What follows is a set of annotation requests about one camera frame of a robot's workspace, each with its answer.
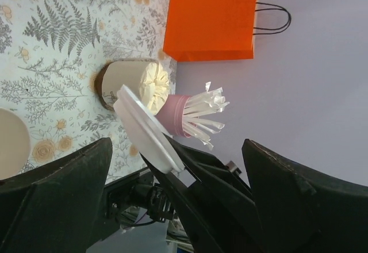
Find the white plastic cup lid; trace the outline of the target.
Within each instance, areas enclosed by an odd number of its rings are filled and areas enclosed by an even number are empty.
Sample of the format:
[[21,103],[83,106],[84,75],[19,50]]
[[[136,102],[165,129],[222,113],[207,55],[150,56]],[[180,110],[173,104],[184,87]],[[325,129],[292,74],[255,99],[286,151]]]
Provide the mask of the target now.
[[164,174],[185,169],[168,131],[126,85],[117,91],[113,109],[132,144],[156,169]]

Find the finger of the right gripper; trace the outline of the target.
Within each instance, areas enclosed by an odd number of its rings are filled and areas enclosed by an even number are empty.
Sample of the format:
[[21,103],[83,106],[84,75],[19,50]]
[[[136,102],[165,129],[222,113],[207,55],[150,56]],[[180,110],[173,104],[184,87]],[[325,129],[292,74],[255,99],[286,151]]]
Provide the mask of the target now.
[[168,196],[195,252],[266,252],[250,187],[214,155],[168,139],[195,178],[185,186],[173,173],[143,160]]

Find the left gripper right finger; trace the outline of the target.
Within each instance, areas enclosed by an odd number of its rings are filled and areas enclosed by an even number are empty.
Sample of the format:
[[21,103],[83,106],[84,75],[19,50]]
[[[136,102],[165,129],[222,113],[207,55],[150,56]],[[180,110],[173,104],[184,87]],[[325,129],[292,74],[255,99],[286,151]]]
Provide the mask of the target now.
[[367,252],[367,187],[247,139],[243,160],[267,252]]

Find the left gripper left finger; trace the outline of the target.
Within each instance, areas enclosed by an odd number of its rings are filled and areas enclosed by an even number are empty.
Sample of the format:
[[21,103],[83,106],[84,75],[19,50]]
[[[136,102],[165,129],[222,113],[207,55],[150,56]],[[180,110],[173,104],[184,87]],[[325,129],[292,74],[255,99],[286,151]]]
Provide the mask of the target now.
[[1,252],[86,252],[112,159],[102,138],[1,181]]

